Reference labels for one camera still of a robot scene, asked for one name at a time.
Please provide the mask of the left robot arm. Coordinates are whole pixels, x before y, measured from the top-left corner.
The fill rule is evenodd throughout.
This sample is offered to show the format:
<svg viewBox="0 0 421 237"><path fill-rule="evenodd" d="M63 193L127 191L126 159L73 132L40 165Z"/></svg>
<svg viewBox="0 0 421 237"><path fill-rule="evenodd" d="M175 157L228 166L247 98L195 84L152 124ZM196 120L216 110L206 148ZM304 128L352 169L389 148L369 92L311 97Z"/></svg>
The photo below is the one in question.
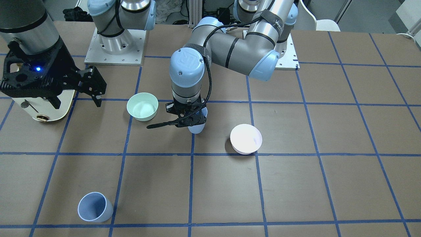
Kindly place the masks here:
<svg viewBox="0 0 421 237"><path fill-rule="evenodd" d="M281 57L276 44L287 32L293 5L292 0L236 0L234 9L246 14L244 17L237 14L241 21L238 27L249 25L243 39L227 33L233 24L224 25L213 17L202 18L188 42L170 57L173 102L166 104L166 111L178 118L148 128L206 123L203 109L212 91L212 63L250 78L269 80Z"/></svg>

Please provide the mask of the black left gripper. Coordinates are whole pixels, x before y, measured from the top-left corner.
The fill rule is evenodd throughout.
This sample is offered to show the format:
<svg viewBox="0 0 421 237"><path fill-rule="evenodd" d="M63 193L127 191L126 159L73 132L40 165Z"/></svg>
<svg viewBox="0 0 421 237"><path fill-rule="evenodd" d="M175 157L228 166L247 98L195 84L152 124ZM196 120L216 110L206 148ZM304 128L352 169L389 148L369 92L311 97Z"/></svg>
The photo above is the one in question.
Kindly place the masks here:
<svg viewBox="0 0 421 237"><path fill-rule="evenodd" d="M166 112L177 115L178 118L167 122L167 125L176 127L188 127L205 124L207 116L202 112L206 108L205 100L198 98L194 102L180 103L176 99L173 102L166 103Z"/></svg>

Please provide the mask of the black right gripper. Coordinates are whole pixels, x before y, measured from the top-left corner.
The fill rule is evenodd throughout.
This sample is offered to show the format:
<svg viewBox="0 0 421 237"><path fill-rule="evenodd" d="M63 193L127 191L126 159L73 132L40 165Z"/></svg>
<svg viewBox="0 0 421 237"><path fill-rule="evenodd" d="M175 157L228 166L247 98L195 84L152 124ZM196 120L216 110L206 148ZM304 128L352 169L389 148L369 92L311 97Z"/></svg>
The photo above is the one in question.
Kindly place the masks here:
<svg viewBox="0 0 421 237"><path fill-rule="evenodd" d="M92 97L101 107L101 96L107 83L95 66L80 70L62 39L39 54L28 55L16 40L8 43L9 52L4 60L1 92L12 98L43 98L55 109L63 90L75 90Z"/></svg>

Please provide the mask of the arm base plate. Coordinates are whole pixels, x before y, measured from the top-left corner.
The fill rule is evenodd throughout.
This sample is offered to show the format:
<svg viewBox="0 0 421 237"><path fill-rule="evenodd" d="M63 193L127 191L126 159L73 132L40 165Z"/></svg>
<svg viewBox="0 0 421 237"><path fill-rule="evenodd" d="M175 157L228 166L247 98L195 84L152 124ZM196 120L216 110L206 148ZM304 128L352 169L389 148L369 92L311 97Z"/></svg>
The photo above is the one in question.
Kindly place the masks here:
<svg viewBox="0 0 421 237"><path fill-rule="evenodd" d="M107 38L95 30L84 62L94 66L141 66L147 33L129 29L119 36Z"/></svg>
<svg viewBox="0 0 421 237"><path fill-rule="evenodd" d="M269 77L276 69L299 69L299 62L290 32L285 36L272 27L256 26L243 32L238 41L240 65L249 76Z"/></svg>

